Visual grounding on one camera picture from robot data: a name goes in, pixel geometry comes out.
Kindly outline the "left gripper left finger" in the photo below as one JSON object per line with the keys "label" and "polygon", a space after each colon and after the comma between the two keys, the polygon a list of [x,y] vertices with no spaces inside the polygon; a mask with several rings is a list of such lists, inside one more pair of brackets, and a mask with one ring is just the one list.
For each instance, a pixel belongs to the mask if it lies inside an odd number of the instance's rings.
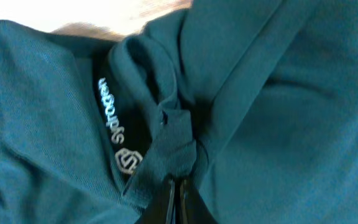
{"label": "left gripper left finger", "polygon": [[175,181],[166,178],[135,224],[171,224],[175,208]]}

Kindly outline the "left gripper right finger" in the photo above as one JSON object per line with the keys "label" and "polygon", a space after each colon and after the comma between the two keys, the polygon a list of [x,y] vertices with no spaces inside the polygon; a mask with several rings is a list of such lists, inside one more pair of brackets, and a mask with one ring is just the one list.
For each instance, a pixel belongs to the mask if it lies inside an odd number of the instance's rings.
{"label": "left gripper right finger", "polygon": [[183,179],[178,190],[179,224],[218,224],[191,179]]}

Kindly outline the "black polo shirt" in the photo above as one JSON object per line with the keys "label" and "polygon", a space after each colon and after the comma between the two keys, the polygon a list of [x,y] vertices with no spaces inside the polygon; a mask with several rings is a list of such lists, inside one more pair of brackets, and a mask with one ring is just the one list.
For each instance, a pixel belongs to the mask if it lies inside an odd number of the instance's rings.
{"label": "black polo shirt", "polygon": [[0,20],[0,223],[358,223],[358,1],[194,1],[122,40]]}

